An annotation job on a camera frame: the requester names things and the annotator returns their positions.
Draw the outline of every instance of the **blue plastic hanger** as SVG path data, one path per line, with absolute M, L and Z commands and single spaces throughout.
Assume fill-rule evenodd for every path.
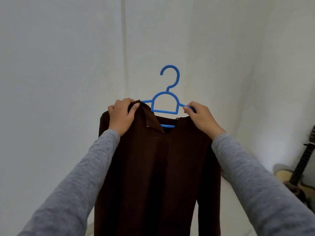
M 163 75 L 164 70 L 166 70 L 166 69 L 168 69 L 168 68 L 175 69 L 175 71 L 176 71 L 176 73 L 177 73 L 177 77 L 176 77 L 175 83 L 172 84 L 172 85 L 170 85 L 170 86 L 168 86 L 168 87 L 166 88 L 166 91 L 157 93 L 151 100 L 144 100 L 144 101 L 142 101 L 142 102 L 143 102 L 143 103 L 151 103 L 151 111 L 152 111 L 152 112 L 178 114 L 179 106 L 184 107 L 184 106 L 187 106 L 187 105 L 180 103 L 179 100 L 178 100 L 178 97 L 177 97 L 174 93 L 172 93 L 172 92 L 169 91 L 170 88 L 174 88 L 174 87 L 178 84 L 178 82 L 179 82 L 179 70 L 178 70 L 178 68 L 177 68 L 176 66 L 174 66 L 174 65 L 167 65 L 167 66 L 165 66 L 165 67 L 161 70 L 160 75 Z M 158 96 L 162 95 L 162 94 L 169 94 L 169 95 L 171 95 L 171 96 L 173 96 L 173 97 L 175 98 L 177 104 L 176 104 L 176 110 L 175 110 L 174 112 L 173 112 L 173 111 L 165 111 L 165 110 L 154 109 L 154 101 L 155 101 L 155 99 L 156 99 Z M 161 126 L 162 126 L 162 127 L 170 127 L 170 128 L 175 127 L 175 126 L 173 126 L 173 125 L 166 125 L 166 124 L 161 124 Z

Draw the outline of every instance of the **gray sleeve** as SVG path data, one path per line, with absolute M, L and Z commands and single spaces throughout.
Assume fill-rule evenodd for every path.
M 314 236 L 315 216 L 226 133 L 212 149 L 258 236 Z
M 116 131 L 106 130 L 35 211 L 18 235 L 84 236 L 87 218 L 119 141 Z

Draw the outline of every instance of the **guitar headstock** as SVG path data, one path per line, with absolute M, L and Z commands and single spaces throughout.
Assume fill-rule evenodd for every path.
M 309 141 L 311 143 L 315 143 L 315 126 L 313 127 L 313 129 L 311 131 L 311 134 L 310 134 L 310 137 L 309 137 Z

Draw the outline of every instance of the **guitar neck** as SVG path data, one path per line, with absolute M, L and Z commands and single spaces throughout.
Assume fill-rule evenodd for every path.
M 297 186 L 297 184 L 299 183 L 299 180 L 302 177 L 302 174 L 305 170 L 305 167 L 306 167 L 306 165 L 307 165 L 309 159 L 311 158 L 311 155 L 315 149 L 315 144 L 313 144 L 313 143 L 309 143 L 306 146 L 307 147 L 306 147 L 299 163 L 297 164 L 293 175 L 291 176 L 291 178 L 289 180 L 289 182 L 295 186 Z

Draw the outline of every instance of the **white tile floor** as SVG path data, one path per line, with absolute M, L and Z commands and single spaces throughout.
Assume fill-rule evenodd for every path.
M 231 185 L 223 178 L 221 179 L 220 207 L 221 236 L 257 236 Z M 190 235 L 198 236 L 198 204 L 195 206 L 192 217 Z

